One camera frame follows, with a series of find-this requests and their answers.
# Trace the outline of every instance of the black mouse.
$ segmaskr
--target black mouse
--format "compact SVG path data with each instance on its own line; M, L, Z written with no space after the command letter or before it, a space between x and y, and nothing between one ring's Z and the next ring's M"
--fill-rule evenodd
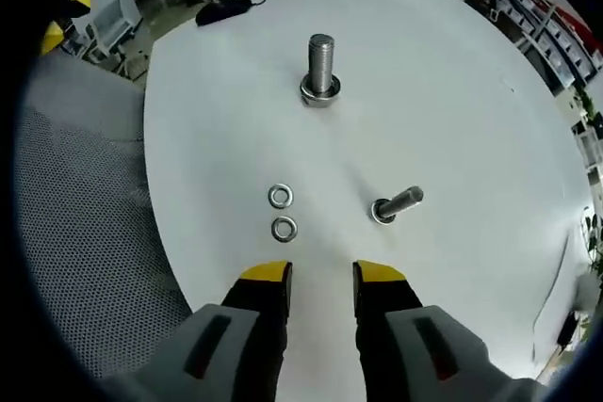
M205 5L195 16L197 25L208 25L222 19L246 13L253 6L251 0L218 0Z

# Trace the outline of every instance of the gray mesh chair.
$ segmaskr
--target gray mesh chair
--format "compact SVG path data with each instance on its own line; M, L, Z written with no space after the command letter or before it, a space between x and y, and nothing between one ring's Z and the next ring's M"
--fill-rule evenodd
M190 310L147 186L143 93L82 60L41 58L24 93L17 218L34 282L98 378L137 369Z

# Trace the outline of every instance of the desk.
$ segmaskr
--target desk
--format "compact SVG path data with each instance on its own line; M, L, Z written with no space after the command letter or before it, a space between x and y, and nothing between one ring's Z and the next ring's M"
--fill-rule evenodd
M299 94L314 33L335 38L342 90L326 109ZM294 263L279 400L366 400L351 297L360 258L404 272L503 371L535 375L532 325L592 203L556 108L528 61L458 0L267 0L182 24L155 43L144 112L171 268L197 310L249 266ZM284 211L268 201L276 183L294 191ZM425 191L420 205L389 226L369 219L375 199L410 185ZM288 244L270 234L279 215L298 223Z

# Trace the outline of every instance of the white tabletop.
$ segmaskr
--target white tabletop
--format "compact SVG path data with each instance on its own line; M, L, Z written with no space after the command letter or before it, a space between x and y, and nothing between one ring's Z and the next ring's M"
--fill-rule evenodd
M335 39L342 91L327 109L299 95L314 33ZM592 201L541 77L459 0L267 0L190 21L155 44L144 119L155 218L193 310L247 267L294 263L279 400L366 400L356 259L405 273L507 373L537 372L534 320ZM295 193L286 211L269 205L276 183ZM368 219L410 185L419 206L387 227ZM299 226L288 244L270 234L283 212Z

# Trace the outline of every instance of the washer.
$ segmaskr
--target washer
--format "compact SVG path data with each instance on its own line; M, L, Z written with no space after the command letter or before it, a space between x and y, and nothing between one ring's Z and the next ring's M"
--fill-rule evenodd
M281 192L286 194L286 198L284 201L277 201L276 195ZM272 207L275 207L276 209L285 209L293 204L293 190L291 190L291 187L287 184L275 184L268 192L268 200Z
M282 224L286 224L290 228L290 232L287 235L282 235L279 233L279 226ZM286 244L287 242L291 242L298 235L298 224L291 217L280 216L274 219L272 222L272 237L274 237L279 242Z

